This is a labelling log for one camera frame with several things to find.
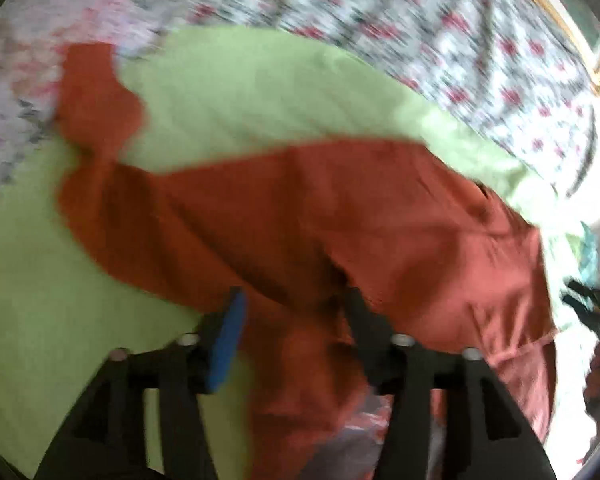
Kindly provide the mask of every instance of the floral fabric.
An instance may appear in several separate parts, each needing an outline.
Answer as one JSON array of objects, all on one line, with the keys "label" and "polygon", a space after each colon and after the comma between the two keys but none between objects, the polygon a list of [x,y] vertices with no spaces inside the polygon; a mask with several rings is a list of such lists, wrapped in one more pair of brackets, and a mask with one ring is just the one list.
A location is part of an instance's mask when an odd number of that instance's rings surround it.
[{"label": "floral fabric", "polygon": [[66,45],[122,56],[184,23],[279,27],[336,44],[403,81],[533,167],[561,194],[594,129],[573,47],[529,0],[7,0],[0,9],[0,182],[42,136]]}]

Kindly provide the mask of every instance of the light green sheet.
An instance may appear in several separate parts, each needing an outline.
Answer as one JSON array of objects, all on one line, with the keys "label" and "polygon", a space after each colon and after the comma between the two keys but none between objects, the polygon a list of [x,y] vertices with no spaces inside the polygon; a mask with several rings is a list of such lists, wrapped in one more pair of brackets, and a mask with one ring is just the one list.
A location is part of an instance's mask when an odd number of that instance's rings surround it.
[{"label": "light green sheet", "polygon": [[[544,227],[554,281],[576,267],[564,234],[579,234],[579,224],[555,214],[550,186],[490,140],[335,47],[275,30],[188,28],[160,53],[126,64],[122,81],[142,96],[149,117],[126,162],[168,170],[330,133],[419,139]],[[54,201],[73,164],[72,149],[56,137],[21,165],[0,197],[0,452],[30,477],[110,349],[159,348],[196,322],[191,310],[114,281],[74,243]],[[561,326],[569,326],[570,313],[554,307]],[[221,480],[246,471],[248,379],[236,364],[230,383],[203,403]],[[150,454],[157,463],[154,440]]]}]

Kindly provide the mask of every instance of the pink floral fabric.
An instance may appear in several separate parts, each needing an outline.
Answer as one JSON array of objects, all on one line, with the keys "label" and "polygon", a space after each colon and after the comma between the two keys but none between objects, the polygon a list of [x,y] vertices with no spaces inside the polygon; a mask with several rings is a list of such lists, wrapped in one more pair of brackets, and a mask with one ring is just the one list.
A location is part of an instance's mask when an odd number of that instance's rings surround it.
[{"label": "pink floral fabric", "polygon": [[277,27],[335,44],[449,110],[561,194],[595,132],[574,48],[529,0],[7,0],[0,9],[0,182],[44,132],[67,43],[141,55],[183,24]]}]

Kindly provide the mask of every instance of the red cloth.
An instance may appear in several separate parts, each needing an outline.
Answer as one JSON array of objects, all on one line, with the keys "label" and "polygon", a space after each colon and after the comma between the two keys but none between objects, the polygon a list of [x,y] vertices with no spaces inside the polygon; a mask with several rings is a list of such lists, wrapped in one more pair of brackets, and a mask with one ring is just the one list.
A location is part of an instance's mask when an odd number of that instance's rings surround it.
[{"label": "red cloth", "polygon": [[537,229],[414,142],[337,140],[168,174],[119,164],[142,105],[110,56],[69,49],[58,124],[82,161],[60,209],[123,282],[203,311],[245,288],[251,478],[292,478],[365,393],[338,307],[347,282],[430,348],[482,349],[546,431],[554,327]]}]

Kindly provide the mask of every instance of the red garment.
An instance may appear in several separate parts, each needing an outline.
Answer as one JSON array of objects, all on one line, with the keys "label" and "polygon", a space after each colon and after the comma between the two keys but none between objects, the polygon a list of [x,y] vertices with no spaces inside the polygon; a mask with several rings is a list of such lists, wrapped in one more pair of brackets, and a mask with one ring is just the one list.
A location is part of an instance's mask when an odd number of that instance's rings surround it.
[{"label": "red garment", "polygon": [[414,142],[337,140],[168,174],[119,164],[142,105],[110,55],[69,49],[58,123],[82,162],[59,205],[123,282],[199,310],[245,288],[251,478],[292,478],[365,393],[338,307],[346,282],[427,347],[482,349],[544,434],[554,327],[536,228]]}]

